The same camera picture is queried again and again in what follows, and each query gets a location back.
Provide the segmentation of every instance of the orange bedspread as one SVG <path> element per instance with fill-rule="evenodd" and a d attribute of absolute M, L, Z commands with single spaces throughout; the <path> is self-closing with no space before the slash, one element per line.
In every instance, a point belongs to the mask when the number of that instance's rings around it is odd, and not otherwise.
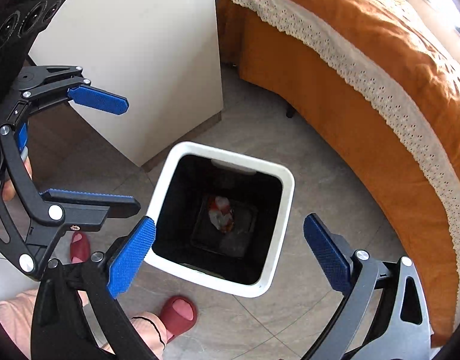
<path fill-rule="evenodd" d="M 291 103 L 365 184 L 416 264 L 442 345 L 460 320 L 460 67 L 404 0 L 290 0 L 313 16 L 233 1 L 217 7 L 222 61 Z"/>

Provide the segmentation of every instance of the silver bolt head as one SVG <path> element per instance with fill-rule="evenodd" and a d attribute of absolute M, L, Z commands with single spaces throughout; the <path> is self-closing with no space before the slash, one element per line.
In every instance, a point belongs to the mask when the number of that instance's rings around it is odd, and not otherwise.
<path fill-rule="evenodd" d="M 411 266 L 413 264 L 413 262 L 411 261 L 411 259 L 407 256 L 403 256 L 402 257 L 402 264 L 405 265 L 405 266 Z"/>
<path fill-rule="evenodd" d="M 22 254 L 18 259 L 18 263 L 20 264 L 20 268 L 22 268 L 22 270 L 27 273 L 32 272 L 33 268 L 35 268 L 33 258 L 28 254 Z"/>
<path fill-rule="evenodd" d="M 61 217 L 64 216 L 64 210 L 61 209 L 60 206 L 53 204 L 49 208 L 49 217 L 52 218 L 54 221 L 59 221 Z"/>
<path fill-rule="evenodd" d="M 92 253 L 92 256 L 90 257 L 90 259 L 94 263 L 99 263 L 100 261 L 103 260 L 103 253 L 101 251 L 96 251 L 95 253 Z"/>
<path fill-rule="evenodd" d="M 50 269 L 56 268 L 58 265 L 58 260 L 57 259 L 51 259 L 48 263 L 48 267 Z"/>
<path fill-rule="evenodd" d="M 363 260 L 363 261 L 368 260 L 368 258 L 370 257 L 370 255 L 364 250 L 358 250 L 356 255 L 359 260 Z"/>
<path fill-rule="evenodd" d="M 10 132 L 10 127 L 9 126 L 1 126 L 0 128 L 0 134 L 1 135 L 7 135 Z"/>

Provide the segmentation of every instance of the white furniture panel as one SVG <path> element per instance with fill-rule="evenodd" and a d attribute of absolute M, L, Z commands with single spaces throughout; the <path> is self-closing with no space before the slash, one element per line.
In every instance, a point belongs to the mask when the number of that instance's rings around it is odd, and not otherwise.
<path fill-rule="evenodd" d="M 121 116 L 73 106 L 138 166 L 223 107 L 215 0 L 67 0 L 30 56 L 128 98 Z"/>

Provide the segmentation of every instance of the white trash can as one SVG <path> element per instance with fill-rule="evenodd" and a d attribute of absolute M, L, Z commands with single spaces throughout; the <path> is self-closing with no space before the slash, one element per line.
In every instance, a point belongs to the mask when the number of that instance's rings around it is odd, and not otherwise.
<path fill-rule="evenodd" d="M 247 298 L 272 283 L 295 181 L 284 166 L 192 142 L 170 151 L 147 216 L 157 237 L 145 257 L 179 278 Z M 224 234 L 208 201 L 229 199 L 234 228 Z"/>

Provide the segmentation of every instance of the human hand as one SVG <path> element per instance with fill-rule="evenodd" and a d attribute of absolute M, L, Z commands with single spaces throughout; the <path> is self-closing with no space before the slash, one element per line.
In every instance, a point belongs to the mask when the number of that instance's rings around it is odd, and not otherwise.
<path fill-rule="evenodd" d="M 24 162 L 25 169 L 27 169 L 30 178 L 32 178 L 32 166 L 30 165 L 30 159 L 27 159 Z M 4 199 L 4 202 L 12 200 L 16 195 L 15 187 L 13 186 L 12 180 L 6 181 L 4 184 L 4 189 L 1 191 L 1 197 Z"/>

